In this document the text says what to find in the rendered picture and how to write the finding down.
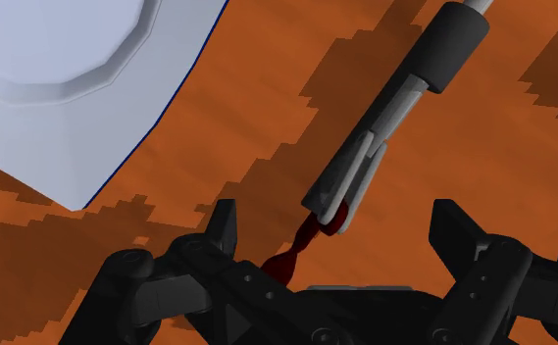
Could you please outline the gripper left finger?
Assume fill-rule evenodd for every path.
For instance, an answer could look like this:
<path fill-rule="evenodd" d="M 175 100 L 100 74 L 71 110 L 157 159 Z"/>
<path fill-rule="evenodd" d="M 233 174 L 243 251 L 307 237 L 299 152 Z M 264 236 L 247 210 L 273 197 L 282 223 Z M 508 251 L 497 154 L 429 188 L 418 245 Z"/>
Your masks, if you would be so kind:
<path fill-rule="evenodd" d="M 327 225 L 310 214 L 291 247 L 257 267 L 234 261 L 236 207 L 222 199 L 204 232 L 175 239 L 164 255 L 108 256 L 59 345 L 151 345 L 176 316 L 208 345 L 350 345 L 344 329 L 286 287 L 299 253 L 318 233 L 336 233 L 347 211 L 340 205 Z"/>

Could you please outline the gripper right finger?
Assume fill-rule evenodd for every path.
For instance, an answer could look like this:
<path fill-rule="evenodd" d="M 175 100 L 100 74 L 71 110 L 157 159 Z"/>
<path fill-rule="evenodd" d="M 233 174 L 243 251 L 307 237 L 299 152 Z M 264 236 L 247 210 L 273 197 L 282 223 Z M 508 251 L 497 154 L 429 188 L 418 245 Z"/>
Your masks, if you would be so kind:
<path fill-rule="evenodd" d="M 509 333 L 518 317 L 540 321 L 558 342 L 558 258 L 485 232 L 451 199 L 434 201 L 429 242 L 455 279 L 431 345 L 517 345 Z"/>

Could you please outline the white plate with blue rim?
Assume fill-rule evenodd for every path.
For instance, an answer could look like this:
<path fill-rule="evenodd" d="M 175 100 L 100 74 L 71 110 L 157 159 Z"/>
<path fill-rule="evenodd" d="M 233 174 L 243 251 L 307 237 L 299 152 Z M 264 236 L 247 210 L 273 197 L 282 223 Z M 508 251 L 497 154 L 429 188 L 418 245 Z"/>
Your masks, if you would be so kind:
<path fill-rule="evenodd" d="M 167 111 L 228 0 L 0 0 L 0 170 L 85 208 Z"/>

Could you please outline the black grey kitchen tool, red tip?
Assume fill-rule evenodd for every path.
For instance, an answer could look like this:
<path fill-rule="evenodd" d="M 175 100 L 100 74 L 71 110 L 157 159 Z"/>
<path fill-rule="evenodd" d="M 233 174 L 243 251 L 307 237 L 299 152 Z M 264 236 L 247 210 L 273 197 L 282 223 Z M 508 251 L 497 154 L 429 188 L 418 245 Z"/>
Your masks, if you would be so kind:
<path fill-rule="evenodd" d="M 318 234 L 350 225 L 386 152 L 387 141 L 424 93 L 439 94 L 489 32 L 484 17 L 493 0 L 444 3 L 398 65 L 301 201 L 310 211 L 291 247 L 261 270 L 287 285 L 299 253 Z"/>

